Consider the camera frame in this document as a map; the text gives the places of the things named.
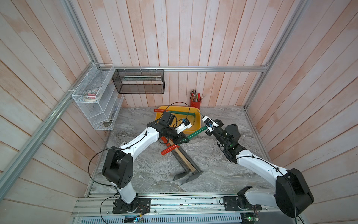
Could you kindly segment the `green hoe red grip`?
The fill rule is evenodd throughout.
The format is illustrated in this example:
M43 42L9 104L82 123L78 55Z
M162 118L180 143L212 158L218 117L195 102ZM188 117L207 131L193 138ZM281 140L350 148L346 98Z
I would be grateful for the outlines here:
M161 154L162 155L168 154L169 152L179 148L181 146L181 144L188 143L195 136L199 135L200 133L202 133L204 131L207 131L207 129L208 129L207 127L202 127L190 135L185 135L185 134L181 133L175 141L170 139L169 137L162 137L161 140L163 140L163 141L166 140L167 148L164 149L163 151L161 151Z
M181 111L170 111L170 110L164 110L164 109L154 109L154 111L158 114L158 117L160 118L163 114L163 112L169 112L172 114L180 114L180 115L185 115L185 116L193 116L193 123L192 125L195 124L195 119L196 119L196 114L195 113L191 113L191 112L181 112Z

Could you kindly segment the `grey hoe red grip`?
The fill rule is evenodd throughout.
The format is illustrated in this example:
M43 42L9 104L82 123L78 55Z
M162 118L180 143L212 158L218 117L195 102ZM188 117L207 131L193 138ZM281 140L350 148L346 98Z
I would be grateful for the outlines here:
M184 169L184 172L174 176L173 181L180 180L186 177L188 174L191 174L186 180L183 181L183 185L197 179L204 173L204 171L199 168L199 166L192 160L192 158L185 152L182 147L178 147L173 150L172 154Z
M165 137L161 137L161 140L167 147L171 150L170 152L174 155L174 157L177 159L177 161L180 163L182 168L184 169L184 172L174 175L173 181L177 181L179 179L182 179L183 177L187 176L189 173L192 172L188 164L185 162L185 160L181 157L182 154L179 151L179 146L173 145L170 142L170 139L167 139Z

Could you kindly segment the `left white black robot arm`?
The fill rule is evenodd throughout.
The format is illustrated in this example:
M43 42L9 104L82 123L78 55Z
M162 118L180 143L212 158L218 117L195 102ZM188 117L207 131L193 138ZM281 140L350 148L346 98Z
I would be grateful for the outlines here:
M134 204L138 198L131 183L135 159L161 137L171 139L175 143L187 138L183 132L192 127L191 122L183 119L178 127L172 127L174 118L173 114L164 112L159 119L148 123L146 129L132 141L121 147L113 146L108 149L102 175L116 187L120 199L126 205Z

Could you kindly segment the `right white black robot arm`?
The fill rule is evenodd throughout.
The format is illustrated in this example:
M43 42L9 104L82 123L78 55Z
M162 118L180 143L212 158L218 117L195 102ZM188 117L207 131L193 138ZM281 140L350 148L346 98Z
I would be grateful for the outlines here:
M314 203L313 194L301 171L274 165L240 145L241 135L236 124L223 129L219 119L205 116L202 120L207 127L206 134L216 138L219 148L230 162L255 172L273 186L273 190L252 186L241 189L236 197L238 209L245 211L254 205L263 205L278 208L286 216L297 218Z

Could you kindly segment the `yellow plastic storage box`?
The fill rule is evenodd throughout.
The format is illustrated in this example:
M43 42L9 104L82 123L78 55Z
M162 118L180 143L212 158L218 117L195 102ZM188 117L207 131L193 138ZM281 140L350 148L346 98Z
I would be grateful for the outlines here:
M190 135L201 128L201 115L200 111L196 107L188 106L161 106L159 108L155 108L154 111L156 112L155 120L159 119L164 110L167 110L169 113L172 113L176 116L173 123L171 124L172 127L179 126L182 123L183 119L188 119L191 123L191 127L183 131L184 134Z

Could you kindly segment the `red pen holder cup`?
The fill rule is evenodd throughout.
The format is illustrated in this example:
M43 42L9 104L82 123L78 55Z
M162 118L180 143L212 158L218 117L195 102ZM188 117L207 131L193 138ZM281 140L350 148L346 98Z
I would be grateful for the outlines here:
M197 108L197 109L200 109L201 100L202 100L202 98L199 98L197 101L190 100L190 105L189 106Z

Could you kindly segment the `pens in red cup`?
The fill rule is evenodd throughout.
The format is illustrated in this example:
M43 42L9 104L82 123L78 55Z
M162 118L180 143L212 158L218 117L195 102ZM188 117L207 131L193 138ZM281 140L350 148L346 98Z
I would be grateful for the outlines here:
M202 99L205 97L205 95L201 95L199 92L197 92L196 90L191 90L190 92L190 100L192 102L200 102L202 101Z

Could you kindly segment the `tape roll on shelf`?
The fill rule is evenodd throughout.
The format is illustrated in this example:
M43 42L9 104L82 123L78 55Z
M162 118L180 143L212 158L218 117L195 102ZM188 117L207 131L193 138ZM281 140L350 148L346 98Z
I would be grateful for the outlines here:
M100 99L100 92L97 89L89 90L84 94L84 101L95 102Z

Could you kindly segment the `black mesh wall basket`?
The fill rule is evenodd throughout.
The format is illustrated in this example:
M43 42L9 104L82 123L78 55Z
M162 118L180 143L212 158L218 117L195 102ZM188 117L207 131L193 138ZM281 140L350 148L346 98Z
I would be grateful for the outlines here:
M160 69L116 69L112 81L119 94L164 94L165 76Z

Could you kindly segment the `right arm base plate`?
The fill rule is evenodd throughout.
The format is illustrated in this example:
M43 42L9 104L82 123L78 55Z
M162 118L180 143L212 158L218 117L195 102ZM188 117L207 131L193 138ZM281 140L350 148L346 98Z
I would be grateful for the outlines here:
M226 196L221 198L225 211L260 211L261 205L249 204L246 198L240 196Z

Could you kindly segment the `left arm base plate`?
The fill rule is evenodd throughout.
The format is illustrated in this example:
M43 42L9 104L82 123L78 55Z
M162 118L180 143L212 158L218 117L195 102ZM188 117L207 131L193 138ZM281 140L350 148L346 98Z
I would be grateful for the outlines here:
M140 213L147 214L151 209L150 198L135 198L132 203L125 203L122 199L116 199L113 207L113 214Z

